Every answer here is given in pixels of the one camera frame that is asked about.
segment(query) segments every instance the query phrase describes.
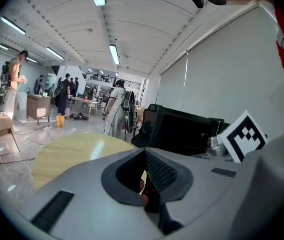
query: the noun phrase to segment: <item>black monitor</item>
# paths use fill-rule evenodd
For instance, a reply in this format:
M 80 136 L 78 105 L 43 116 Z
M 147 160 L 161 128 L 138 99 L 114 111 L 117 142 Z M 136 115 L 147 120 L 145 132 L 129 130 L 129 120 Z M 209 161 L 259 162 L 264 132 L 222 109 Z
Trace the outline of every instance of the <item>black monitor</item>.
M 216 118 L 160 107 L 149 146 L 186 156 L 202 154 L 207 139 L 219 134 L 221 124 Z

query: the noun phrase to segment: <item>gray tiled floor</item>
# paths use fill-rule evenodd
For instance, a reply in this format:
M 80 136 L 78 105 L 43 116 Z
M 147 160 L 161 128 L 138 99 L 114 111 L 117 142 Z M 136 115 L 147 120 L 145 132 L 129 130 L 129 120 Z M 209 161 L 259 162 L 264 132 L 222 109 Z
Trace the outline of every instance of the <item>gray tiled floor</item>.
M 82 113 L 85 108 L 77 108 Z M 20 130 L 16 134 L 16 141 L 21 152 L 18 152 L 12 136 L 0 137 L 0 154 L 4 164 L 0 164 L 0 197 L 8 204 L 17 209 L 34 193 L 32 170 L 34 160 L 44 145 L 56 138 L 76 133 L 104 133 L 105 121 L 102 120 L 101 111 L 97 115 L 92 112 L 88 121 L 72 120 L 65 121 L 63 128 L 57 128 L 54 122 L 57 109 L 52 105 L 52 122 L 42 122 L 37 125 L 35 122 L 21 123 L 26 120 L 26 112 L 19 111 L 19 116 L 14 120 L 15 126 Z

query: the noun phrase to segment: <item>balcony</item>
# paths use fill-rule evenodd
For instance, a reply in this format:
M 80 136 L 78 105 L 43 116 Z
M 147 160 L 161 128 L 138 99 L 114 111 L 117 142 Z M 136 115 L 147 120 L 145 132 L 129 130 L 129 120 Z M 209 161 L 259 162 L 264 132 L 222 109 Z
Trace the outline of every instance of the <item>balcony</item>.
M 139 90 L 140 88 L 140 83 L 138 82 L 132 82 L 132 81 L 128 81 L 125 79 L 120 79 L 120 78 L 116 78 L 116 77 L 112 77 L 112 76 L 105 76 L 105 75 L 100 75 L 100 74 L 96 74 L 96 73 L 84 73 L 84 71 L 82 71 L 83 76 L 85 78 L 85 80 L 94 80 L 94 81 L 99 81 L 102 83 L 108 83 L 108 84 L 115 84 L 117 80 L 124 80 L 124 88 L 126 89 L 137 89 Z

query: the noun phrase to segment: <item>white shirt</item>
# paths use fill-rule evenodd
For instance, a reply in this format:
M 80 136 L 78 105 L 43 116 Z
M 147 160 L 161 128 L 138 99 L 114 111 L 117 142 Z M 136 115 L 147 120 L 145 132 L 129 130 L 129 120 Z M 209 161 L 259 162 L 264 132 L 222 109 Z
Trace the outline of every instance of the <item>white shirt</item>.
M 111 98 L 115 98 L 115 102 L 113 105 L 113 108 L 118 108 L 122 104 L 124 98 L 125 98 L 125 89 L 122 87 L 115 88 L 111 93 Z

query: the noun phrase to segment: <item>floor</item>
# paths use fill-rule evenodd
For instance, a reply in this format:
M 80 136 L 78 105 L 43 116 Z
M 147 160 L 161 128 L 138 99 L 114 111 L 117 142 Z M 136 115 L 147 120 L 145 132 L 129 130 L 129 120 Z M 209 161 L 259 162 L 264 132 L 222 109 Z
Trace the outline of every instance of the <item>floor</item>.
M 76 108 L 74 112 L 87 115 L 87 109 L 83 107 Z M 57 128 L 57 109 L 54 105 L 51 109 L 51 122 L 41 122 L 40 125 L 36 122 L 25 122 L 26 111 L 20 110 L 14 122 L 20 130 L 15 136 L 21 152 L 18 152 L 11 135 L 0 137 L 0 155 L 3 161 L 0 164 L 0 197 L 7 200 L 10 207 L 18 210 L 35 191 L 32 178 L 34 159 L 46 144 L 71 134 L 104 133 L 105 121 L 102 120 L 102 113 L 100 110 L 96 115 L 94 113 L 92 110 L 88 121 L 67 119 L 63 128 Z M 127 134 L 128 143 L 131 138 L 132 135 Z M 120 139 L 125 139 L 124 130 Z

